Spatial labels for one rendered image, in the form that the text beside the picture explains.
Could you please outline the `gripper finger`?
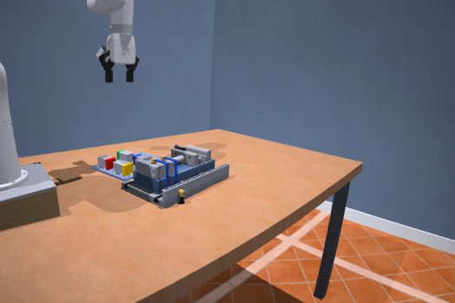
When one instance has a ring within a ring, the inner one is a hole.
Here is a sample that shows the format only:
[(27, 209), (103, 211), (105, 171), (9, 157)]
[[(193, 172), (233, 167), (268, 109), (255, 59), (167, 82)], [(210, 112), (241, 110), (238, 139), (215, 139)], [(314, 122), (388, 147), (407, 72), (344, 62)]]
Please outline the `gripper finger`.
[(109, 56), (110, 50), (99, 56), (99, 60), (101, 62), (101, 65), (103, 66), (103, 69), (105, 70), (105, 82), (113, 82), (113, 66), (115, 65), (111, 60), (109, 59), (107, 62), (105, 62), (105, 58)]
[(134, 71), (135, 68), (137, 67), (137, 64), (139, 63), (139, 58), (135, 57), (135, 63), (134, 64), (126, 64), (127, 71), (126, 71), (126, 82), (133, 82), (134, 81)]

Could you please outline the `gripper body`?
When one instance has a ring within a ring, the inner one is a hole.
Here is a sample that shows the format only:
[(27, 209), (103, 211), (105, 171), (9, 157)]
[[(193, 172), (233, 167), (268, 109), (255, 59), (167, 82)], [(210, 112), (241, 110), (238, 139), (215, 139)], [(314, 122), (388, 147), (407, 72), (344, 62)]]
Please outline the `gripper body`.
[(110, 50), (106, 62), (111, 59), (115, 64), (135, 63), (135, 39), (130, 33), (114, 32), (108, 36), (106, 52)]

